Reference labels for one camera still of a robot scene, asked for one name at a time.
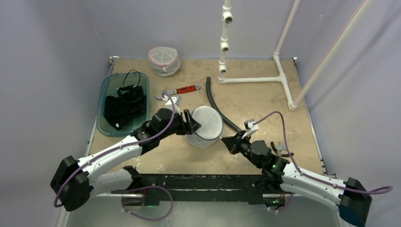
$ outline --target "white pvc pipe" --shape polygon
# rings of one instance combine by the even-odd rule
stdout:
[[[221,35],[221,39],[224,41],[228,40],[228,24],[223,23],[223,34]]]
[[[280,77],[261,77],[261,78],[226,78],[227,83],[245,83],[245,82],[280,82]]]
[[[224,0],[224,6],[226,8],[231,8],[231,0]]]
[[[294,16],[295,16],[296,10],[298,9],[298,5],[299,5],[300,1],[301,0],[295,0],[294,4],[292,5],[292,9],[291,9],[291,12],[289,13],[286,25],[284,27],[284,31],[281,34],[281,38],[280,38],[279,44],[277,45],[277,48],[275,50],[276,54],[280,53],[281,47],[283,46],[284,40],[286,39],[289,27],[290,27],[290,25],[292,23],[292,20],[294,19]]]
[[[358,21],[362,18],[362,16],[366,13],[367,9],[369,8],[370,4],[373,1],[374,0],[364,0],[361,3],[361,5],[356,10],[354,15],[351,17],[351,19],[349,20],[349,22],[347,23],[345,28],[342,30],[342,32],[339,35],[339,37],[337,38],[337,40],[334,42],[334,44],[331,46],[329,51],[326,53],[325,57],[322,59],[320,64],[317,66],[315,71],[312,73],[311,77],[306,82],[305,86],[299,92],[299,95],[295,98],[294,102],[289,106],[290,110],[295,110],[298,107],[298,104],[302,101],[305,94],[311,88],[311,86],[316,81],[316,79],[321,75],[321,73],[326,68],[327,64],[330,62],[330,60],[333,58],[333,56],[336,54],[338,49],[343,45],[344,41],[347,39],[347,37],[349,36],[352,29],[355,27],[355,25],[358,23]]]
[[[289,90],[289,87],[288,87],[287,77],[286,77],[286,74],[284,73],[283,67],[281,65],[280,57],[276,52],[273,54],[273,59],[277,65],[277,69],[279,70],[279,78],[281,79],[280,82],[282,83],[282,85],[284,87],[284,91],[286,93],[287,104],[288,104],[288,106],[290,106],[293,102],[291,91]]]
[[[291,103],[292,103],[292,96],[291,96],[291,91],[289,90],[289,87],[288,87],[288,83],[287,82],[285,82],[285,83],[282,83],[283,84],[283,87],[284,87],[284,91],[286,92],[286,96],[287,96],[287,103],[288,103],[288,105],[290,105]]]
[[[232,14],[231,14],[231,0],[224,0],[224,5],[223,5],[223,15],[222,15],[223,31],[222,31],[222,35],[220,38],[220,60],[218,61],[218,63],[219,63],[218,70],[220,73],[218,76],[218,82],[220,84],[225,84],[226,80],[227,80],[224,76],[224,74],[227,71],[226,52],[223,51],[225,49],[229,50],[229,47],[228,47],[228,24],[225,23],[225,18],[233,18]]]

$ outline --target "pvc pipe fitting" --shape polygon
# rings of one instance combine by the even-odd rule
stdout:
[[[223,13],[223,23],[231,24],[233,22],[233,14],[231,12],[224,12]]]
[[[274,60],[280,60],[280,57],[279,57],[279,54],[280,54],[280,52],[276,52],[276,51],[274,51],[274,53],[273,53],[273,59]]]
[[[227,72],[227,67],[225,65],[219,65],[218,70],[220,71],[221,74]]]
[[[224,74],[220,73],[220,75],[218,76],[217,82],[219,84],[226,84],[227,83],[227,78],[224,77]]]
[[[294,105],[294,103],[288,103],[288,107],[290,110],[294,111],[298,106]]]
[[[285,73],[282,73],[282,74],[280,74],[279,75],[279,78],[280,78],[280,83],[282,83],[282,84],[288,84],[288,80],[287,80],[287,77],[286,77],[286,74]]]
[[[222,42],[220,43],[220,50],[222,52],[228,52],[230,50],[230,46],[228,45],[227,42]]]

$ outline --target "white mesh bag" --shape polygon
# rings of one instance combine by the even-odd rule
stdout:
[[[148,53],[149,65],[161,77],[168,77],[180,67],[177,50],[171,47],[158,46]]]

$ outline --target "metal tool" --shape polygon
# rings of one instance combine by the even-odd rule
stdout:
[[[278,147],[275,147],[275,146],[274,146],[274,142],[272,141],[272,142],[270,143],[270,145],[271,145],[271,148],[273,149],[273,151],[274,151],[278,156],[281,156],[281,157],[289,157],[289,154],[281,154],[281,151],[282,151],[282,150],[287,150],[287,149],[286,149],[286,146],[284,146],[283,143],[279,142],[279,146],[278,146]]]
[[[199,85],[191,85],[191,86],[186,86],[182,88],[178,88],[172,91],[162,91],[160,95],[155,96],[157,99],[162,99],[162,94],[167,93],[169,95],[174,95],[174,94],[182,94],[182,93],[187,93],[191,91],[196,91],[199,90],[201,87]]]

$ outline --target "cable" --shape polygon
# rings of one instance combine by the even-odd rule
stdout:
[[[169,99],[170,102],[171,102],[171,106],[172,106],[171,118],[170,118],[170,121],[168,122],[168,124],[166,125],[166,127],[165,127],[162,131],[160,131],[158,134],[156,134],[156,135],[154,135],[154,136],[151,136],[151,137],[149,137],[149,138],[146,138],[146,139],[143,139],[143,140],[139,140],[139,141],[136,141],[136,142],[126,143],[126,144],[122,144],[122,145],[120,145],[120,146],[111,148],[111,149],[109,149],[109,150],[103,152],[102,154],[93,157],[92,159],[89,160],[89,162],[85,162],[85,163],[84,163],[83,165],[81,165],[78,169],[76,169],[76,170],[65,180],[65,182],[61,185],[60,189],[58,190],[58,192],[57,192],[57,194],[56,194],[56,198],[54,199],[54,202],[53,202],[53,206],[54,206],[54,207],[61,207],[61,206],[62,206],[62,204],[57,204],[57,201],[58,201],[59,198],[60,198],[61,192],[64,190],[65,186],[71,181],[71,179],[72,179],[73,177],[75,177],[75,175],[77,175],[83,168],[85,168],[85,167],[87,167],[88,165],[92,164],[92,162],[98,160],[99,158],[101,158],[101,157],[103,157],[103,156],[105,156],[105,155],[107,155],[107,154],[110,154],[110,153],[113,152],[113,151],[120,150],[120,149],[122,149],[123,147],[126,147],[126,146],[136,145],[136,144],[143,143],[143,142],[146,142],[146,141],[149,141],[149,140],[153,140],[154,138],[157,138],[158,136],[160,136],[161,134],[163,134],[163,133],[170,127],[171,123],[173,122],[174,115],[175,115],[175,105],[174,105],[173,99],[171,98],[171,96],[170,96],[169,94],[163,93],[162,95],[168,97],[168,99]]]
[[[289,149],[288,149],[287,137],[286,137],[286,127],[285,127],[285,124],[284,124],[284,117],[283,117],[283,114],[281,114],[279,111],[273,111],[273,112],[271,112],[270,114],[268,114],[268,115],[266,115],[265,117],[263,117],[262,119],[258,120],[255,124],[259,124],[260,122],[264,121],[266,118],[272,116],[273,114],[279,114],[280,117],[281,117],[281,122],[282,122],[282,124],[283,124],[284,144],[286,145],[287,153],[288,153],[289,157],[291,158],[292,163],[293,163],[294,166],[295,166],[295,169],[296,169],[301,175],[304,175],[304,176],[306,176],[306,177],[309,178],[309,179],[318,181],[318,182],[320,182],[320,183],[326,184],[326,185],[331,186],[331,187],[333,187],[333,188],[339,188],[339,189],[342,189],[342,190],[345,190],[345,191],[355,192],[355,193],[360,193],[360,194],[380,195],[380,194],[385,194],[385,193],[391,192],[391,191],[393,190],[393,187],[392,187],[392,186],[380,187],[380,188],[376,188],[376,189],[373,189],[373,190],[368,191],[368,192],[366,192],[366,191],[361,191],[361,190],[355,190],[355,189],[351,189],[351,188],[346,188],[346,187],[338,186],[338,185],[336,185],[336,184],[333,184],[333,183],[330,183],[330,182],[321,180],[321,179],[319,179],[319,178],[310,176],[310,175],[308,175],[308,174],[302,172],[301,169],[300,169],[300,168],[298,167],[298,165],[296,164],[296,162],[295,162],[295,160],[294,160],[294,157],[292,157],[291,152],[290,152]]]
[[[161,216],[159,218],[146,218],[146,217],[140,216],[138,214],[132,213],[131,211],[129,211],[129,210],[127,210],[125,208],[124,201],[127,201],[127,200],[141,201],[141,200],[143,200],[142,198],[128,198],[128,199],[127,198],[126,199],[121,198],[121,206],[122,206],[122,210],[121,211],[125,211],[128,214],[131,214],[131,215],[133,215],[133,216],[135,216],[137,218],[140,218],[142,220],[145,220],[145,221],[160,221],[160,220],[166,218],[171,213],[171,211],[173,210],[173,197],[172,197],[171,193],[167,189],[165,189],[163,187],[160,187],[160,186],[157,186],[157,185],[151,185],[151,186],[146,186],[146,187],[142,187],[142,188],[137,188],[137,189],[132,189],[132,190],[123,190],[123,191],[124,191],[124,193],[129,193],[129,192],[137,192],[137,191],[144,190],[144,189],[149,189],[149,188],[161,189],[161,190],[163,190],[163,191],[165,191],[167,193],[168,197],[170,197],[170,202],[171,202],[170,209],[168,209],[168,212],[165,215],[163,215],[163,216]]]
[[[293,193],[291,193],[291,196],[288,199],[288,202],[286,202],[286,204],[284,205],[284,207],[280,208],[277,210],[277,212],[282,212],[283,210],[287,209],[287,207],[290,205],[291,201],[292,201],[292,197],[294,196]]]
[[[125,78],[124,78],[124,80],[122,81],[122,87],[125,87],[125,86],[124,86],[124,82],[125,82],[125,80],[126,80],[128,74],[129,74],[130,72],[132,72],[132,71],[135,71],[135,72],[139,73],[139,80],[138,80],[138,84],[137,84],[137,86],[139,86],[139,82],[140,82],[140,72],[138,72],[138,71],[136,71],[136,70],[131,70],[131,71],[127,72],[127,75],[125,75]]]
[[[236,132],[241,132],[242,129],[240,129],[236,124],[234,124],[232,121],[230,121],[230,119],[228,119],[226,116],[224,116],[224,114],[222,114],[222,112],[218,109],[216,103],[213,100],[213,95],[212,92],[210,90],[210,77],[206,77],[206,95],[208,96],[208,100],[210,102],[210,105],[212,106],[213,109],[215,109],[221,116],[221,118],[223,119],[224,123],[226,123],[226,125],[228,127],[230,127],[231,129],[233,129]]]

